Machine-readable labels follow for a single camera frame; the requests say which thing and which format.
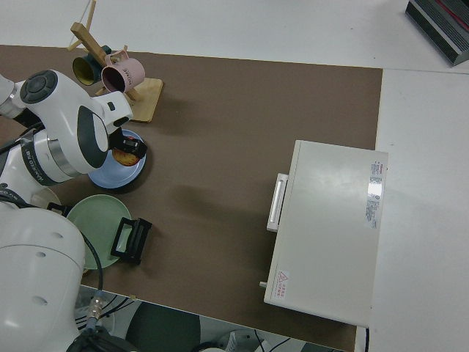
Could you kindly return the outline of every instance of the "white table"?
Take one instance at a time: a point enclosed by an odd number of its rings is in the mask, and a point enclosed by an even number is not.
[[[0,44],[68,46],[87,2],[8,2]],[[92,33],[132,51],[385,68],[377,150],[390,166],[370,350],[466,351],[469,62],[450,67],[406,4],[98,0]]]

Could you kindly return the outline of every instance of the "warning label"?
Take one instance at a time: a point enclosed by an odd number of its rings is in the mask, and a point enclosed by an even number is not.
[[[289,272],[284,270],[279,270],[276,277],[276,285],[274,287],[275,293],[274,297],[277,299],[285,299],[287,294],[287,283],[289,278]]]

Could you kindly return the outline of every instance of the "black clip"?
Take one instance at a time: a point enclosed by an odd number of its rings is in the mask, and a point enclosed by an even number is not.
[[[130,225],[132,227],[132,231],[129,234],[127,239],[127,246],[125,247],[125,252],[120,252],[117,250],[117,245],[120,240],[120,236],[122,235],[122,229],[124,228],[124,224]],[[152,223],[148,222],[147,220],[143,220],[138,218],[137,220],[129,220],[126,218],[122,218],[119,224],[119,228],[117,229],[116,237],[114,238],[114,242],[112,243],[111,254],[122,258],[123,260],[134,263],[140,264],[141,262],[141,253],[144,249],[145,240],[147,239],[147,234],[149,229],[152,227]]]
[[[109,135],[109,149],[118,149],[142,159],[147,153],[147,145],[140,139],[124,136],[118,128]]]
[[[67,217],[68,213],[72,210],[72,208],[73,207],[70,207],[68,205],[60,205],[52,202],[47,205],[47,210],[58,210],[60,212],[60,215],[64,216],[65,218]]]

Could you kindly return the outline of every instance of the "mug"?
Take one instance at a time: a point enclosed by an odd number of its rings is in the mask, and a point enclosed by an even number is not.
[[[104,45],[102,48],[106,54],[111,53],[111,48],[107,45]],[[91,86],[101,80],[103,68],[91,54],[75,58],[72,68],[75,77],[85,86]]]
[[[118,56],[117,62],[112,62],[111,57]],[[120,50],[106,55],[106,67],[101,76],[104,87],[109,92],[127,92],[139,85],[145,79],[145,70],[140,61],[128,56],[127,51]]]

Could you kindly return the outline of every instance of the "green plate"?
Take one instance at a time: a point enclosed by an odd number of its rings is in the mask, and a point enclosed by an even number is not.
[[[111,255],[112,243],[116,237],[121,218],[132,219],[125,205],[112,196],[96,194],[81,200],[68,213],[67,218],[89,239],[100,258],[103,268],[119,258]],[[127,243],[131,228],[124,227],[118,243],[118,250]],[[97,269],[93,254],[85,246],[85,269]]]

